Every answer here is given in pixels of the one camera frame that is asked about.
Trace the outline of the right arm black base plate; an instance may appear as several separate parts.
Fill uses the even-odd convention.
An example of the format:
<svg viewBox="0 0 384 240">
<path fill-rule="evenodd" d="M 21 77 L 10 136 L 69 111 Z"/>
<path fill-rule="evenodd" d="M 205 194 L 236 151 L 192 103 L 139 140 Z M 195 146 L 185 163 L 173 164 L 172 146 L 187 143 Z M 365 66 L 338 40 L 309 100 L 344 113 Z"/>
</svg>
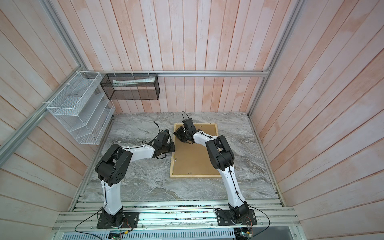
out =
<svg viewBox="0 0 384 240">
<path fill-rule="evenodd" d="M 257 219 L 254 210 L 249 210 L 247 214 L 242 217 L 235 216 L 230 210 L 223 210 L 217 208 L 214 210 L 217 217 L 217 223 L 219 226 L 255 226 L 257 225 Z"/>
</svg>

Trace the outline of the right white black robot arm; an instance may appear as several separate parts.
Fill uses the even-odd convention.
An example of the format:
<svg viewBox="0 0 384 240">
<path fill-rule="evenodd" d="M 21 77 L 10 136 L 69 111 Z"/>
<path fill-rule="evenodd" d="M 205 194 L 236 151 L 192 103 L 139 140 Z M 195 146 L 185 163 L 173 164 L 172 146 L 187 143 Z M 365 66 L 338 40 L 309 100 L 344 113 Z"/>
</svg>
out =
<svg viewBox="0 0 384 240">
<path fill-rule="evenodd" d="M 204 131 L 187 131 L 179 127 L 174 132 L 175 137 L 183 143 L 200 144 L 205 146 L 212 166 L 218 170 L 224 182 L 231 221 L 239 224 L 249 214 L 249 205 L 244 198 L 237 182 L 234 159 L 235 155 L 224 136 L 211 136 Z"/>
</svg>

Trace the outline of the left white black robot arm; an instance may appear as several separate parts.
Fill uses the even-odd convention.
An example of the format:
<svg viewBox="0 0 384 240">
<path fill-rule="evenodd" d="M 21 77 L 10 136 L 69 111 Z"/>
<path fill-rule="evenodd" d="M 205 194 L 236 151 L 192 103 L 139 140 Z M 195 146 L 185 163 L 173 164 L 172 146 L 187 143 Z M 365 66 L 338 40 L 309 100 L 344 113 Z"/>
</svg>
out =
<svg viewBox="0 0 384 240">
<path fill-rule="evenodd" d="M 126 176 L 130 163 L 138 160 L 159 159 L 175 151 L 174 142 L 122 147 L 113 144 L 97 163 L 95 171 L 104 191 L 103 213 L 114 217 L 123 209 L 121 181 Z"/>
</svg>

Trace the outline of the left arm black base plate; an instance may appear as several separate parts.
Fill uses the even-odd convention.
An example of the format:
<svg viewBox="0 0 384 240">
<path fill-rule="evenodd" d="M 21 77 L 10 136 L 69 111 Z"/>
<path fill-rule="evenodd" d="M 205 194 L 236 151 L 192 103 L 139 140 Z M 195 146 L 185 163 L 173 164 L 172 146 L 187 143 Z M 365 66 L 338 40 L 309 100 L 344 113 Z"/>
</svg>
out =
<svg viewBox="0 0 384 240">
<path fill-rule="evenodd" d="M 115 215 L 110 215 L 103 211 L 97 229 L 134 229 L 138 225 L 139 215 L 139 212 L 118 212 Z"/>
</svg>

